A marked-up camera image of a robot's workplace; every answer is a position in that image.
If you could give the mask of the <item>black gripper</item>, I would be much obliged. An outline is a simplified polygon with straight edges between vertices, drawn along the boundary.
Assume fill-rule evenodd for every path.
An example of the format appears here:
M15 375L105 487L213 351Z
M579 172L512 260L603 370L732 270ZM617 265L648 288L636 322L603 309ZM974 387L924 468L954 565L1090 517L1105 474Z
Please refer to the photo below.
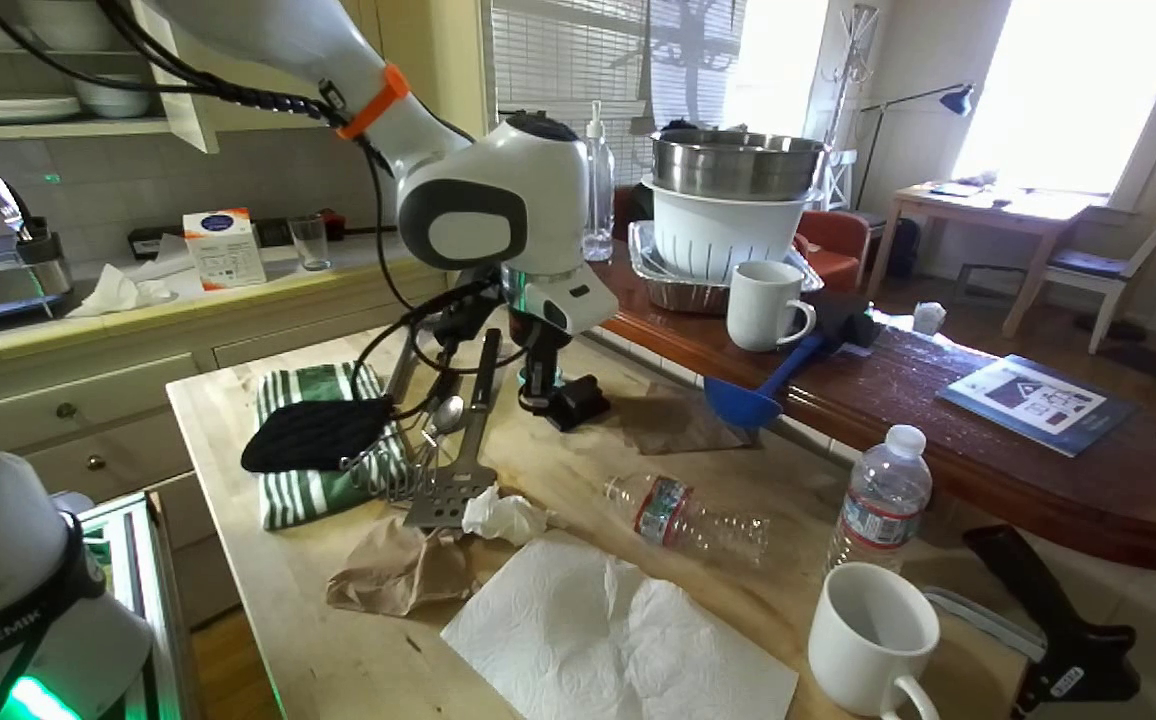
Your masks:
M612 322L620 299L587 265L575 265L573 271L506 270L502 295L512 342L524 347L519 403L542 408L556 387L556 351L573 335Z

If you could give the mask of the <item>robot base white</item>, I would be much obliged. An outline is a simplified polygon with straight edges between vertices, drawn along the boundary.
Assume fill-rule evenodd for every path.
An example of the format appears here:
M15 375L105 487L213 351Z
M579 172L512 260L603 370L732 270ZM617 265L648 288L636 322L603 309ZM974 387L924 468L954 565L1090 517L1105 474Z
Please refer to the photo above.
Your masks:
M0 720L101 720L146 651L146 624L101 585L80 519L0 450Z

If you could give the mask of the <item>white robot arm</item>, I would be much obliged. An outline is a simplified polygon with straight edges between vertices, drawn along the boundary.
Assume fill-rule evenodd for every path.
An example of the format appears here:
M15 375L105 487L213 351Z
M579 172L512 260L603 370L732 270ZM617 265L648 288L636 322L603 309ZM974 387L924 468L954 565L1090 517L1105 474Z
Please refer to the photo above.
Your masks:
M617 318L617 295L584 260L587 151L542 115L512 111L485 139L440 119L352 23L340 0L150 0L157 11L230 57L282 68L314 95L242 90L166 54L124 0L83 0L166 93L322 119L395 177L403 248L449 271L495 271L524 347L519 403L556 415L587 391L565 382L558 347Z

